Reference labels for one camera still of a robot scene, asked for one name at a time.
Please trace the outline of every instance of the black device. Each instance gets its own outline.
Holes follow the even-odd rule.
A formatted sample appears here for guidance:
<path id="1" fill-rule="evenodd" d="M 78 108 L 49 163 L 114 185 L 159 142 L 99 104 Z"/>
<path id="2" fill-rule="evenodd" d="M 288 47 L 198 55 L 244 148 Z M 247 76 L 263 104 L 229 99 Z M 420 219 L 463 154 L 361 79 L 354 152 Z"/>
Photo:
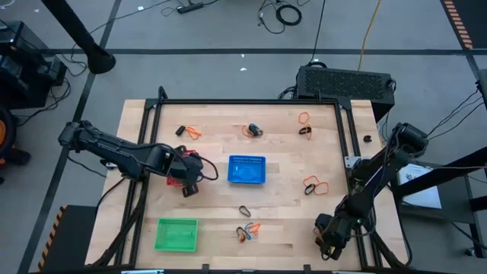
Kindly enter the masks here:
<path id="1" fill-rule="evenodd" d="M 179 14 L 185 14 L 187 12 L 195 11 L 195 10 L 203 8 L 203 7 L 205 7 L 205 4 L 203 4 L 203 2 L 200 2 L 200 3 L 196 3 L 196 4 L 191 3 L 190 5 L 187 5 L 187 6 L 179 6 L 176 8 L 176 10 Z"/>
<path id="2" fill-rule="evenodd" d="M 0 23 L 0 101 L 8 109 L 44 107 L 53 85 L 64 81 L 66 66 L 21 21 Z"/>
<path id="3" fill-rule="evenodd" d="M 301 66 L 297 76 L 298 99 L 370 100 L 376 122 L 394 106 L 396 82 L 389 74 Z"/>
<path id="4" fill-rule="evenodd" d="M 390 142 L 372 159 L 358 159 L 347 169 L 352 191 L 335 208 L 334 216 L 320 214 L 316 221 L 316 244 L 322 258 L 337 260 L 352 236 L 352 230 L 362 225 L 371 240 L 392 267 L 404 265 L 390 252 L 375 231 L 375 220 L 369 217 L 374 209 L 375 196 L 391 181 L 402 167 L 424 154 L 428 146 L 427 135 L 407 123 L 393 129 Z"/>
<path id="5" fill-rule="evenodd" d="M 118 166 L 124 177 L 143 180 L 148 173 L 171 176 L 183 184 L 183 196 L 198 193 L 197 182 L 203 163 L 196 154 L 183 158 L 186 147 L 165 144 L 137 145 L 101 132 L 88 121 L 69 122 L 58 137 L 59 144 L 70 151 L 89 151 Z"/>

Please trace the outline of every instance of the black hair tie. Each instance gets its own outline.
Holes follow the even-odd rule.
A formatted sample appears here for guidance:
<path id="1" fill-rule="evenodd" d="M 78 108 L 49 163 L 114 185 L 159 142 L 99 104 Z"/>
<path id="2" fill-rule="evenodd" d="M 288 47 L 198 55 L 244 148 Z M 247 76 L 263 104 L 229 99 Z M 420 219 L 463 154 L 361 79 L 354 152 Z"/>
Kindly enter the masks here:
<path id="1" fill-rule="evenodd" d="M 304 194 L 305 195 L 310 195 L 314 191 L 315 188 L 317 188 L 317 186 L 314 183 L 309 184 L 304 189 Z"/>
<path id="2" fill-rule="evenodd" d="M 294 22 L 284 20 L 284 18 L 282 18 L 281 11 L 285 8 L 290 8 L 291 10 L 296 11 L 296 13 L 298 14 L 298 19 Z M 293 5 L 282 5 L 275 11 L 275 17 L 279 22 L 283 23 L 286 26 L 295 26 L 301 23 L 301 19 L 303 19 L 303 14 L 299 11 L 298 8 Z"/>

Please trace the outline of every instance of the small black object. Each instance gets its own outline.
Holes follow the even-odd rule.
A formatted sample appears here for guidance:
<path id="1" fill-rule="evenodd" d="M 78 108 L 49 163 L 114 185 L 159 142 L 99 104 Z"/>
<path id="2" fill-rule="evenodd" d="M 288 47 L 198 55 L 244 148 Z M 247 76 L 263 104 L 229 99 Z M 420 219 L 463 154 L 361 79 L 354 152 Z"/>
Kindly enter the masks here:
<path id="1" fill-rule="evenodd" d="M 254 124 L 250 124 L 249 125 L 249 131 L 252 133 L 252 135 L 254 136 L 259 136 L 260 133 L 259 133 L 259 127 L 254 125 Z"/>
<path id="2" fill-rule="evenodd" d="M 245 207 L 245 205 L 241 205 L 239 208 L 238 208 L 238 211 L 240 211 L 240 213 L 242 213 L 243 215 L 247 216 L 247 217 L 250 217 L 252 214 L 250 214 L 250 211 L 249 209 L 247 209 Z"/>
<path id="3" fill-rule="evenodd" d="M 364 142 L 372 142 L 372 136 L 370 135 L 364 136 Z"/>
<path id="4" fill-rule="evenodd" d="M 310 195 L 314 191 L 315 188 L 317 188 L 317 185 L 315 185 L 314 183 L 306 186 L 306 188 L 304 189 L 304 194 Z"/>
<path id="5" fill-rule="evenodd" d="M 294 22 L 289 22 L 289 21 L 284 20 L 284 18 L 282 18 L 281 12 L 285 8 L 290 8 L 291 10 L 296 11 L 296 13 L 298 14 L 298 19 Z M 279 22 L 283 23 L 286 26 L 295 26 L 295 25 L 301 23 L 301 19 L 303 19 L 303 14 L 299 11 L 298 8 L 296 8 L 293 5 L 282 5 L 277 9 L 277 11 L 275 11 L 275 17 L 277 18 L 277 20 Z"/>
<path id="6" fill-rule="evenodd" d="M 199 191 L 198 185 L 196 185 L 196 184 L 185 186 L 185 187 L 183 187 L 183 197 L 187 198 L 193 194 L 197 194 L 198 191 Z"/>
<path id="7" fill-rule="evenodd" d="M 180 128 L 177 129 L 177 131 L 176 131 L 176 135 L 181 136 L 181 134 L 183 134 L 183 132 L 184 132 L 184 129 L 186 129 L 185 126 L 180 126 Z"/>
<path id="8" fill-rule="evenodd" d="M 164 90 L 164 88 L 162 86 L 159 86 L 159 89 L 158 89 L 158 100 L 159 100 L 159 103 L 162 104 L 164 102 L 164 99 L 168 99 L 167 98 L 167 93 L 166 93 L 166 91 Z"/>
<path id="9" fill-rule="evenodd" d="M 197 4 L 187 5 L 186 7 L 179 6 L 179 7 L 176 8 L 176 10 L 177 10 L 177 12 L 179 14 L 185 14 L 187 12 L 195 11 L 197 9 L 203 8 L 204 6 L 205 5 L 203 4 L 203 2 L 200 2 L 200 3 L 197 3 Z"/>
<path id="10" fill-rule="evenodd" d="M 472 247 L 472 248 L 469 248 L 469 249 L 466 249 L 465 250 L 465 255 L 467 256 L 475 256 L 475 249 Z"/>
<path id="11" fill-rule="evenodd" d="M 310 132 L 311 132 L 311 127 L 310 126 L 305 126 L 304 128 L 299 129 L 299 134 L 300 135 L 304 135 L 304 134 L 307 134 L 307 133 L 310 133 Z"/>
<path id="12" fill-rule="evenodd" d="M 245 229 L 244 229 L 244 228 L 242 228 L 242 227 L 238 227 L 237 229 L 235 229 L 235 231 L 237 232 L 237 237 L 239 237 L 239 236 L 240 236 L 239 231 L 242 231 L 242 233 L 244 233 L 244 234 L 245 234 L 245 238 L 249 238 L 249 237 L 250 237 L 250 235 L 249 235 L 249 234 L 248 234 L 248 233 L 245 231 Z"/>

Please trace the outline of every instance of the wire bundle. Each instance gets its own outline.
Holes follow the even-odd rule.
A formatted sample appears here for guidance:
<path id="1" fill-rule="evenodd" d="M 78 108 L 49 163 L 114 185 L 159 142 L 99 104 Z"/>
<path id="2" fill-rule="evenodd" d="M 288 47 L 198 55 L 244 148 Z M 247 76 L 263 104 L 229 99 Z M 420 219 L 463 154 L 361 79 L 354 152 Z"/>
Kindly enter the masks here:
<path id="1" fill-rule="evenodd" d="M 306 5 L 307 3 L 310 2 L 310 0 L 307 0 L 305 2 L 299 2 L 299 0 L 296 0 L 296 2 L 298 3 L 298 6 L 302 7 L 304 5 Z M 267 7 L 269 6 L 272 6 L 272 8 L 274 8 L 274 11 L 275 11 L 275 17 L 276 19 L 282 24 L 282 29 L 281 30 L 277 30 L 277 31 L 274 31 L 274 30 L 271 30 L 269 29 L 269 27 L 267 26 L 266 22 L 264 21 L 264 13 L 263 13 L 263 10 L 266 9 Z M 286 20 L 284 20 L 281 16 L 281 10 L 284 9 L 284 8 L 290 8 L 294 11 L 296 11 L 296 13 L 298 14 L 298 19 L 295 21 L 295 22 L 287 22 Z M 299 24 L 301 22 L 301 19 L 302 19 L 302 14 L 301 12 L 299 11 L 298 8 L 296 8 L 295 6 L 291 5 L 289 2 L 287 1 L 284 1 L 284 0 L 275 0 L 275 2 L 273 2 L 272 0 L 264 0 L 262 2 L 262 4 L 260 5 L 260 8 L 259 10 L 257 11 L 257 18 L 259 18 L 259 26 L 260 25 L 263 25 L 265 27 L 265 29 L 272 33 L 272 34 L 281 34 L 283 33 L 285 30 L 286 30 L 286 26 L 295 26 L 297 24 Z"/>

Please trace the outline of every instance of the orange chair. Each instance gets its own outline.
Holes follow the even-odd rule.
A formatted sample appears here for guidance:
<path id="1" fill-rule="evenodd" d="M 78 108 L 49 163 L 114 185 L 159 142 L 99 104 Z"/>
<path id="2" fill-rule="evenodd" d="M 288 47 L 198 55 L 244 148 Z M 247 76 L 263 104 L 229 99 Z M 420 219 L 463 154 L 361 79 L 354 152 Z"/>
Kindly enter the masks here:
<path id="1" fill-rule="evenodd" d="M 14 147 L 17 136 L 17 118 L 0 105 L 0 167 L 7 164 L 25 165 L 30 154 Z"/>

